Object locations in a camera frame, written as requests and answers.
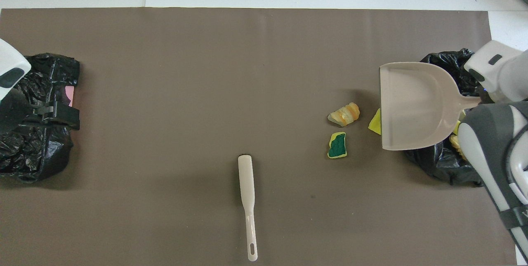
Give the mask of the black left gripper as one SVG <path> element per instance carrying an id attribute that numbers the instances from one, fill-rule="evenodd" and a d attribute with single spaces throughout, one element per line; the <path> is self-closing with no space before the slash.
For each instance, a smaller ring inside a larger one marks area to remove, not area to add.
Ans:
<path id="1" fill-rule="evenodd" d="M 36 122 L 41 117 L 45 125 L 80 129 L 78 109 L 62 102 L 48 102 L 34 108 L 28 93 L 22 89 L 11 89 L 0 102 L 0 134 L 8 133 L 21 125 Z"/>

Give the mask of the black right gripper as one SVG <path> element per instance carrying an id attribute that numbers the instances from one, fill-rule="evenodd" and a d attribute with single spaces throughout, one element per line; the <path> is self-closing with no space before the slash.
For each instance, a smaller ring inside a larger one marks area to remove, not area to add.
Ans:
<path id="1" fill-rule="evenodd" d="M 482 83 L 485 78 L 479 74 L 476 70 L 470 71 L 471 76 L 475 78 L 475 81 L 477 83 L 477 86 L 475 88 L 476 93 L 479 95 L 481 99 L 481 104 L 492 104 L 494 101 L 492 100 L 491 96 L 489 95 L 488 91 L 483 87 Z"/>

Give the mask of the toy croissant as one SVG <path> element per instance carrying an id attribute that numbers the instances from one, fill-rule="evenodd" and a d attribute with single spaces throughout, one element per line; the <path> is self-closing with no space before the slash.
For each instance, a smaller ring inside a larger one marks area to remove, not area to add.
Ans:
<path id="1" fill-rule="evenodd" d="M 328 114 L 328 121 L 335 123 L 338 127 L 345 127 L 358 120 L 360 113 L 359 106 L 351 102 Z"/>
<path id="2" fill-rule="evenodd" d="M 454 133 L 451 133 L 449 136 L 449 140 L 451 143 L 451 146 L 456 150 L 458 155 L 465 161 L 468 161 L 467 157 L 464 155 L 464 152 L 462 151 L 462 148 L 460 146 L 460 142 L 458 140 L 458 136 Z"/>

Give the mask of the beige plastic dustpan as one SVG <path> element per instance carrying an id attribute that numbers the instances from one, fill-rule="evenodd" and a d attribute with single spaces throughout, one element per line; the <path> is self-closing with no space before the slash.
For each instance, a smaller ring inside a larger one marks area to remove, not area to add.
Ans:
<path id="1" fill-rule="evenodd" d="M 382 148 L 400 151 L 433 146 L 454 131 L 460 114 L 481 99 L 460 94 L 439 66 L 394 62 L 379 68 Z"/>

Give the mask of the green topped yellow sponge piece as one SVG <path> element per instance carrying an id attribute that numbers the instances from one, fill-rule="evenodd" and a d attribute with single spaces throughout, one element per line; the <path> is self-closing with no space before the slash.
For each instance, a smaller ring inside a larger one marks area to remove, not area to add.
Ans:
<path id="1" fill-rule="evenodd" d="M 327 156 L 330 159 L 338 159 L 347 156 L 346 133 L 335 132 L 330 136 Z"/>

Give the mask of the beige brush with black bristles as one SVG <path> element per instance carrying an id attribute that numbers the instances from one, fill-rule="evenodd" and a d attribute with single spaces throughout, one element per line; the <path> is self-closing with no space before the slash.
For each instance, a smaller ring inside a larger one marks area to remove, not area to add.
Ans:
<path id="1" fill-rule="evenodd" d="M 254 216 L 256 191 L 251 155 L 243 154 L 238 157 L 238 170 L 240 196 L 245 214 L 247 258 L 249 261 L 254 262 L 258 260 L 258 247 Z"/>

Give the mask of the black plastic trash bag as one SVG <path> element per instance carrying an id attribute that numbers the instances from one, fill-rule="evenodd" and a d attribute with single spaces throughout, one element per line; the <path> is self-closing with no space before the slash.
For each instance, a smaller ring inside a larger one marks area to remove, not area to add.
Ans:
<path id="1" fill-rule="evenodd" d="M 448 72 L 462 96 L 479 97 L 475 90 L 475 78 L 464 69 L 473 54 L 474 52 L 467 48 L 459 51 L 432 52 L 421 59 L 421 62 L 439 66 Z M 483 186 L 483 180 L 474 167 L 458 155 L 449 138 L 433 146 L 406 150 L 404 153 L 411 162 L 434 179 L 452 186 Z"/>
<path id="2" fill-rule="evenodd" d="M 0 134 L 0 177 L 34 183 L 62 172 L 73 148 L 72 131 L 22 126 Z"/>

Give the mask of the brown table mat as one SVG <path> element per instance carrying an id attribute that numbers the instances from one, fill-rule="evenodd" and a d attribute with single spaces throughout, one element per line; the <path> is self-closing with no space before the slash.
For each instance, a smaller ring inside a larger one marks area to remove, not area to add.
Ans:
<path id="1" fill-rule="evenodd" d="M 368 129 L 381 65 L 481 48 L 486 12 L 4 9 L 0 38 L 81 63 L 66 169 L 0 179 L 0 266 L 516 264 L 485 188 L 431 178 Z M 328 121 L 351 102 L 358 120 Z M 347 156 L 330 159 L 335 132 Z"/>

